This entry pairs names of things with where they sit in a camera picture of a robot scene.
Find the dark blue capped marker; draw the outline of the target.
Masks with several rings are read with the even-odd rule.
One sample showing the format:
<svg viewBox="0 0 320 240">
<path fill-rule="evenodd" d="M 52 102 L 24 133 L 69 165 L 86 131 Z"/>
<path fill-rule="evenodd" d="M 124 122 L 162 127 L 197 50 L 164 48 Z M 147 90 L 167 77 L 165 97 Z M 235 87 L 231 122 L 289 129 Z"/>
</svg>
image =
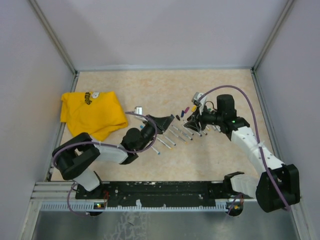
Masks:
<svg viewBox="0 0 320 240">
<path fill-rule="evenodd" d="M 179 129 L 178 127 L 171 125 L 175 130 L 177 130 L 178 132 L 180 132 L 182 135 L 184 135 L 185 137 L 187 137 L 189 140 L 193 141 L 193 138 L 188 135 L 187 133 L 185 133 L 184 131 L 182 131 L 181 129 Z"/>
</svg>

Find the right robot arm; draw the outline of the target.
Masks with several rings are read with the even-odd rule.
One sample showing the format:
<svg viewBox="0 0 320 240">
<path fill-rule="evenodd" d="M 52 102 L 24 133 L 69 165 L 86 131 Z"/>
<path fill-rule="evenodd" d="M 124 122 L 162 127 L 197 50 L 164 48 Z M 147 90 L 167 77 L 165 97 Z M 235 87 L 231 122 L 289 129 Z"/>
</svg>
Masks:
<svg viewBox="0 0 320 240">
<path fill-rule="evenodd" d="M 184 127 L 196 132 L 211 125 L 225 134 L 247 156 L 259 177 L 243 172 L 227 174 L 223 180 L 223 192 L 229 198 L 243 194 L 255 198 L 266 212 L 284 209 L 300 202 L 300 176 L 294 164 L 286 165 L 261 142 L 258 142 L 250 124 L 237 115 L 235 101 L 230 94 L 217 98 L 217 108 L 208 110 L 207 98 L 196 92 L 192 103 L 195 111 L 188 117 Z"/>
</svg>

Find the yellow capped clear pen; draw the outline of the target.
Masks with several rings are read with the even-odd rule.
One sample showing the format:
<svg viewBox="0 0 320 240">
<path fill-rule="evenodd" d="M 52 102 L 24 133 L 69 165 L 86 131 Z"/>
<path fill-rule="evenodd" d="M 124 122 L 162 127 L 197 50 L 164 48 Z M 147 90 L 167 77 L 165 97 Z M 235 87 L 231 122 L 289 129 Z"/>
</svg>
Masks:
<svg viewBox="0 0 320 240">
<path fill-rule="evenodd" d="M 176 138 L 178 138 L 180 141 L 182 141 L 184 144 L 187 144 L 187 142 L 181 137 L 179 136 L 177 133 L 175 133 L 173 130 L 171 130 L 170 128 L 168 129 L 168 131 L 170 133 L 172 133 Z"/>
</svg>

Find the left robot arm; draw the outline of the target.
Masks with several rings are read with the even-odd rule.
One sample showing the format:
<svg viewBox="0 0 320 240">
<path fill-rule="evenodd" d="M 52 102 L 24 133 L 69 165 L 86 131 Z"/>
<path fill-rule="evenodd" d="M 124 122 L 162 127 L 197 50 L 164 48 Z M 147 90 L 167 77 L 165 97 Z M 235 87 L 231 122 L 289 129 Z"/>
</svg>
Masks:
<svg viewBox="0 0 320 240">
<path fill-rule="evenodd" d="M 52 152 L 52 164 L 66 181 L 73 180 L 82 186 L 88 195 L 97 199 L 103 195 L 104 186 L 95 171 L 90 169 L 94 161 L 128 165 L 138 154 L 150 149 L 158 135 L 169 128 L 174 116 L 154 117 L 129 112 L 129 115 L 144 119 L 142 129 L 130 128 L 118 145 L 94 141 L 87 132 L 82 132 Z"/>
</svg>

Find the blue eraser-cap white marker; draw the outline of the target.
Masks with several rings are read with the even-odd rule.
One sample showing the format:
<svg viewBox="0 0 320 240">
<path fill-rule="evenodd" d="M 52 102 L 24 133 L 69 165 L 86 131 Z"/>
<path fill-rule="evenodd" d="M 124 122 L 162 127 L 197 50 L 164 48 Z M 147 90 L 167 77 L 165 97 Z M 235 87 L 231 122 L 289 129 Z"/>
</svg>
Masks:
<svg viewBox="0 0 320 240">
<path fill-rule="evenodd" d="M 163 135 L 163 137 L 164 137 L 166 140 L 168 140 L 172 145 L 176 146 L 176 143 L 175 143 L 173 140 L 171 140 L 168 136 Z"/>
</svg>

